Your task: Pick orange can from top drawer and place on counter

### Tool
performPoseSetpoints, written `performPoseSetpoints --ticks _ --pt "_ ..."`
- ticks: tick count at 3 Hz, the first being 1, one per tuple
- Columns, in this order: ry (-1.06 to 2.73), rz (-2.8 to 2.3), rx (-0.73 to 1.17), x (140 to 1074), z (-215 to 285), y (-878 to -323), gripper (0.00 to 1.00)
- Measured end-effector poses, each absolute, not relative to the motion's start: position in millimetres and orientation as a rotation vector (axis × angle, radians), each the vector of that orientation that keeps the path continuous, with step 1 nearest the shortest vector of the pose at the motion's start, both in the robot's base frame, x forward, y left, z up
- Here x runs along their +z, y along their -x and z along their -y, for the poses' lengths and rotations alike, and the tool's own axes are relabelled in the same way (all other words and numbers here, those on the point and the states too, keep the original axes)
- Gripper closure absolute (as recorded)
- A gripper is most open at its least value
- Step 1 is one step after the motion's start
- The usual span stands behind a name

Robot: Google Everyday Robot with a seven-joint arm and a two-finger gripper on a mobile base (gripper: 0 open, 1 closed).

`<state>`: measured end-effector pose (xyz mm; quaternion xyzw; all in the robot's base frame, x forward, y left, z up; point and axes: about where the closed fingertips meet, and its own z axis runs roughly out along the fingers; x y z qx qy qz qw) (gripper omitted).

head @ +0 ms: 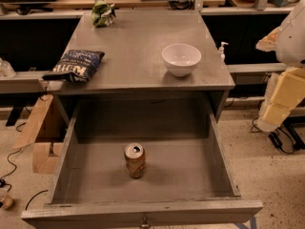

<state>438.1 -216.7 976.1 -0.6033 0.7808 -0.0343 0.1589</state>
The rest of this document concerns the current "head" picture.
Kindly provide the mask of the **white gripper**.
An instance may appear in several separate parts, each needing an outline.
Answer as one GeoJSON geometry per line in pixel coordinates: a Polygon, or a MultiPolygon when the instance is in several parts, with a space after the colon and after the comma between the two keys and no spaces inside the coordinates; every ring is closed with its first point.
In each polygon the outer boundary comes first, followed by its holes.
{"type": "Polygon", "coordinates": [[[265,101],[258,114],[257,127],[272,132],[281,126],[305,98],[305,70],[289,67],[283,73],[272,73],[265,92],[265,101]]]}

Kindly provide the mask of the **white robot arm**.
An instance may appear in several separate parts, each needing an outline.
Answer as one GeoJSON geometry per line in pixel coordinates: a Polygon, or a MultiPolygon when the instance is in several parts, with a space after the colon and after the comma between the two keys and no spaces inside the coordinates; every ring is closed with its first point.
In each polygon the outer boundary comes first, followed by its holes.
{"type": "Polygon", "coordinates": [[[272,132],[305,98],[305,0],[300,0],[281,25],[256,47],[275,51],[276,59],[287,66],[283,73],[270,77],[258,114],[258,128],[272,132]]]}

